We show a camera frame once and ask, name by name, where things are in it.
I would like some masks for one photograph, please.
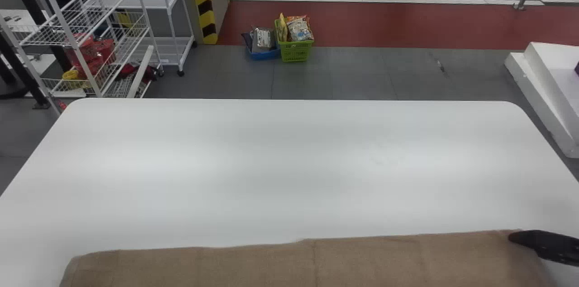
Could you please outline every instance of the yellow and black striped pillar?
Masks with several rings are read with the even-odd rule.
[[[199,11],[199,26],[203,32],[203,42],[205,44],[216,44],[217,26],[215,25],[212,1],[195,0],[195,4],[197,5],[197,11]]]

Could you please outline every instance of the yellow item on shelf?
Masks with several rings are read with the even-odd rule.
[[[65,80],[78,79],[78,70],[71,69],[69,71],[66,71],[65,73],[62,74],[62,79],[65,79]]]
[[[79,78],[79,72],[76,69],[71,69],[62,74],[63,80],[70,80],[60,83],[60,91],[68,91],[72,89],[88,89],[90,85],[84,79]]]
[[[280,42],[286,42],[288,40],[288,25],[285,23],[285,17],[283,13],[280,13],[280,27],[277,34],[279,36]]]

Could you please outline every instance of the white styrofoam box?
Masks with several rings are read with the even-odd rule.
[[[563,125],[579,141],[579,47],[531,42],[525,59],[553,103]]]
[[[525,94],[533,109],[552,134],[555,142],[567,157],[579,158],[579,146],[571,133],[565,128],[561,117],[555,110],[553,102],[548,98],[541,82],[533,69],[527,63],[523,53],[511,53],[505,61],[505,66]]]

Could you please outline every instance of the table top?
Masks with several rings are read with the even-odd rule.
[[[508,102],[83,99],[0,197],[0,281],[107,249],[544,229],[579,185]]]

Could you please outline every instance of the red item on shelf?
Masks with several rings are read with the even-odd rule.
[[[115,79],[116,80],[125,79],[126,77],[128,77],[128,75],[132,74],[136,70],[137,70],[136,67],[132,66],[130,63],[127,63],[120,69],[119,74]]]
[[[95,42],[96,50],[101,54],[103,60],[109,65],[116,61],[116,56],[113,53],[114,50],[114,40],[108,38],[106,40],[101,40]]]
[[[85,59],[86,63],[99,60],[101,64],[105,61],[107,61],[107,64],[110,64],[116,61],[116,57],[113,55],[114,41],[111,38],[95,41],[91,35],[83,42],[83,44],[81,44],[79,50],[81,51],[82,57]],[[66,55],[75,67],[79,69],[82,68],[81,63],[72,48],[66,49]]]
[[[149,81],[157,81],[157,76],[155,75],[155,69],[151,66],[147,66],[145,73],[143,74],[143,79],[141,81],[148,84]]]
[[[103,66],[103,59],[102,58],[95,58],[93,60],[89,60],[86,62],[86,65],[89,66],[89,70],[91,75],[96,75],[99,72],[99,69],[101,69],[101,67]],[[76,70],[78,70],[78,75],[79,77],[85,79],[86,78],[86,73],[83,70],[83,67],[76,66]]]

